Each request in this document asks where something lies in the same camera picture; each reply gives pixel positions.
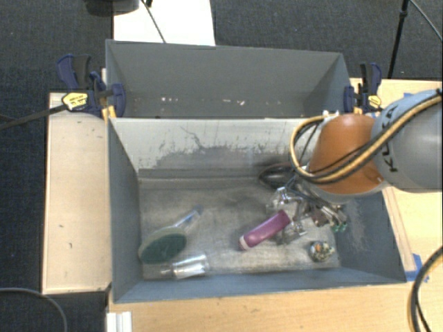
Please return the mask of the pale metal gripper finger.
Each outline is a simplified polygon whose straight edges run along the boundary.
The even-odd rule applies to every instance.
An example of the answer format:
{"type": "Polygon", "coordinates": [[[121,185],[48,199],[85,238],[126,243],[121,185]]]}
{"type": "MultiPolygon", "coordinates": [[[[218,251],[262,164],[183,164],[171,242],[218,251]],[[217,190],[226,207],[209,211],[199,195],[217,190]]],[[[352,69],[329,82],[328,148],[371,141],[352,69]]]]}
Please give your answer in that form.
{"type": "Polygon", "coordinates": [[[301,221],[292,221],[277,234],[276,243],[278,245],[287,245],[306,234],[307,231],[301,221]]]}
{"type": "Polygon", "coordinates": [[[293,211],[294,203],[295,196],[285,187],[279,187],[266,202],[265,210],[267,214],[275,214],[280,210],[288,213],[293,211]]]}

